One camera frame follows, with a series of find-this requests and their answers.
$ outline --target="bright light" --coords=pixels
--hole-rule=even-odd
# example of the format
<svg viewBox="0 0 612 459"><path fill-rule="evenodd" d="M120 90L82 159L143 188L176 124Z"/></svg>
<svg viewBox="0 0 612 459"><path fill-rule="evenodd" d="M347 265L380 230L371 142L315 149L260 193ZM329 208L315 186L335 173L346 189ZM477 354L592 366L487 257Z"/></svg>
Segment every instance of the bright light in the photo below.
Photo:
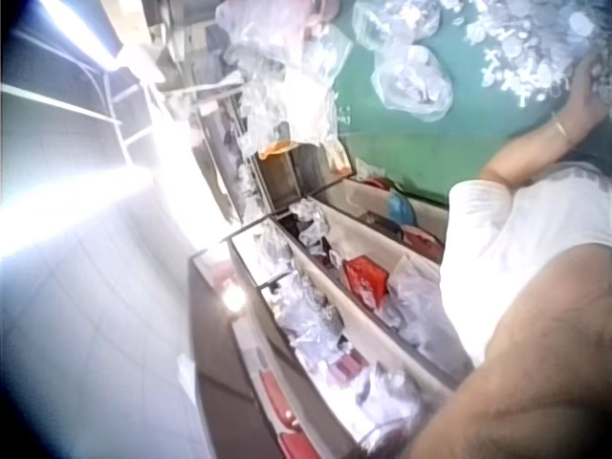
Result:
<svg viewBox="0 0 612 459"><path fill-rule="evenodd" d="M40 3L43 4L55 25L104 70L113 72L119 68L116 59L106 51L104 45L74 11L59 0L40 0Z"/></svg>
<svg viewBox="0 0 612 459"><path fill-rule="evenodd" d="M0 207L0 259L63 232L151 181L148 169L129 165L47 184Z"/></svg>
<svg viewBox="0 0 612 459"><path fill-rule="evenodd" d="M239 313L247 303L247 297L244 291L237 285L231 283L228 285L226 290L223 292L223 302L233 313Z"/></svg>

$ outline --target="green table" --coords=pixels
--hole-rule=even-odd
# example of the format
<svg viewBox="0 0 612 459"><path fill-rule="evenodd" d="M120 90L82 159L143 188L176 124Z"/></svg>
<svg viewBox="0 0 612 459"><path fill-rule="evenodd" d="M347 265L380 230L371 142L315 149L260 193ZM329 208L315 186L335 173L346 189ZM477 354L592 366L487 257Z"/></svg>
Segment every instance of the green table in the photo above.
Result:
<svg viewBox="0 0 612 459"><path fill-rule="evenodd" d="M342 1L336 24L355 41L354 3ZM467 24L475 9L467 5L462 14ZM521 109L514 93L483 88L482 48L487 42L470 46L464 41L465 24L453 26L454 17L444 11L438 32L421 42L434 52L453 83L454 102L443 119L423 122L407 112L386 109L370 82L374 54L356 41L335 83L339 111L348 114L350 107L350 123L340 124L339 130L351 154L385 168L409 191L440 203L447 202L454 184L475 177L509 137L549 119L562 104L561 99L549 98Z"/></svg>

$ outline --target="person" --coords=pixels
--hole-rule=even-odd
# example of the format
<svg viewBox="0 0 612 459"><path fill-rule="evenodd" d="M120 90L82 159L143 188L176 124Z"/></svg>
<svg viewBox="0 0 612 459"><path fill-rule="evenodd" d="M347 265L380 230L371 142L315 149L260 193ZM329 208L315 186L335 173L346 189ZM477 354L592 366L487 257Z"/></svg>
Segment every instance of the person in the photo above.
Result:
<svg viewBox="0 0 612 459"><path fill-rule="evenodd" d="M476 369L410 459L588 457L612 426L612 185L560 161L607 116L598 59L558 114L450 191L442 298Z"/></svg>

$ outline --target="white shirt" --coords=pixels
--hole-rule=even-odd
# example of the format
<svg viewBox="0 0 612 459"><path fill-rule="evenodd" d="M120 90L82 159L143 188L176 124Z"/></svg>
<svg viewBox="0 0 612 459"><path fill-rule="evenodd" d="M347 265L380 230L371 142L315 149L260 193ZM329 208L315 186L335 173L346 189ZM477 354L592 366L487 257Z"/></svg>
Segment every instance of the white shirt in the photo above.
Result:
<svg viewBox="0 0 612 459"><path fill-rule="evenodd" d="M514 193L483 180L453 187L440 286L475 365L499 319L549 261L582 244L612 247L610 189L583 163L556 164Z"/></svg>

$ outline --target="white tiled floor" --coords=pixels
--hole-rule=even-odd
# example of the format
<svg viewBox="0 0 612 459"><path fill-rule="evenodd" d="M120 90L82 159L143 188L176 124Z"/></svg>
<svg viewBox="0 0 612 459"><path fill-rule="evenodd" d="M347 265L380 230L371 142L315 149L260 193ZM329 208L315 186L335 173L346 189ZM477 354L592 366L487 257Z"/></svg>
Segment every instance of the white tiled floor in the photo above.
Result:
<svg viewBox="0 0 612 459"><path fill-rule="evenodd" d="M80 72L45 62L51 79L61 77L54 66ZM74 94L97 97L91 87ZM5 204L123 162L104 121L11 96L2 109ZM149 191L0 262L3 381L60 457L206 457L198 413L177 382L176 359L190 354L191 253Z"/></svg>

